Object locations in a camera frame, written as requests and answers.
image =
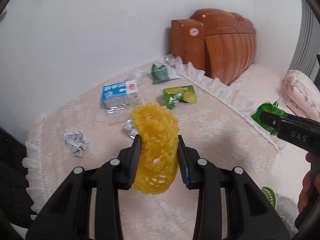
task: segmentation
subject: human hand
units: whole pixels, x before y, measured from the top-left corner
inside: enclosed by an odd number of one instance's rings
[[[310,162],[310,158],[311,158],[310,155],[311,155],[310,153],[306,154],[306,161],[307,162]],[[311,171],[308,171],[302,180],[303,189],[300,192],[299,201],[298,201],[299,212],[302,212],[304,210],[304,208],[308,205],[308,199],[309,199],[308,193],[309,193],[311,185],[312,185],[310,173],[311,173]],[[316,189],[318,190],[318,192],[320,194],[320,174],[318,174],[318,176],[316,177],[315,185],[316,185]]]

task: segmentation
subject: ruffled trim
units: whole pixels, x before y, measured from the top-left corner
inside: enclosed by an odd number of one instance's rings
[[[182,59],[177,57],[175,59],[176,66],[181,76],[188,79],[193,84],[202,88],[210,95],[217,98],[220,102],[229,106],[234,112],[239,114],[249,125],[251,125],[260,135],[266,138],[272,143],[275,148],[280,151],[285,147],[285,142],[276,136],[270,135],[268,131],[264,130],[258,125],[252,118],[251,113],[257,110],[257,106],[247,98],[240,94],[239,90],[234,90],[223,84],[218,78],[212,79],[205,76],[203,70],[197,70],[193,67],[191,62],[183,65]],[[163,63],[163,58],[157,60],[159,63]]]
[[[304,75],[304,73],[298,70],[289,70],[288,73],[285,75],[284,84],[290,84],[292,87],[296,87],[302,93],[302,95],[307,99],[308,103],[312,105],[317,110],[318,113],[320,113],[319,99],[315,100],[315,98],[313,97],[313,93],[311,93],[308,88],[306,88],[303,84],[299,82],[298,76],[300,74]]]
[[[30,131],[28,141],[25,142],[28,157],[22,160],[22,165],[28,168],[26,178],[29,182],[29,187],[26,188],[26,191],[34,203],[31,206],[31,210],[37,214],[48,200],[44,189],[42,173],[41,133],[43,119],[44,118],[41,117]],[[31,219],[34,220],[35,217],[35,215],[31,215]]]

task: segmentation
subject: brown wooden furniture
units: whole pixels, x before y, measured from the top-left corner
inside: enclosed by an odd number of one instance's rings
[[[200,9],[191,19],[172,21],[171,53],[229,85],[253,63],[256,30],[240,14]]]

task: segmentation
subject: yellow bumpy object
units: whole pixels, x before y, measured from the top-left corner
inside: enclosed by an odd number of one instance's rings
[[[132,120],[142,139],[133,188],[144,194],[165,192],[178,171],[178,122],[166,106],[147,102],[135,107]]]

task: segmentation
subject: white wall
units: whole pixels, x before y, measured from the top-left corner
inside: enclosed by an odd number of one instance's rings
[[[0,22],[0,126],[24,141],[41,114],[168,53],[170,21],[199,8],[251,19],[258,33],[256,62],[286,71],[299,36],[301,0],[265,0],[257,7],[258,2],[11,0]],[[287,30],[288,18],[294,26]],[[278,44],[280,51],[274,48]]]

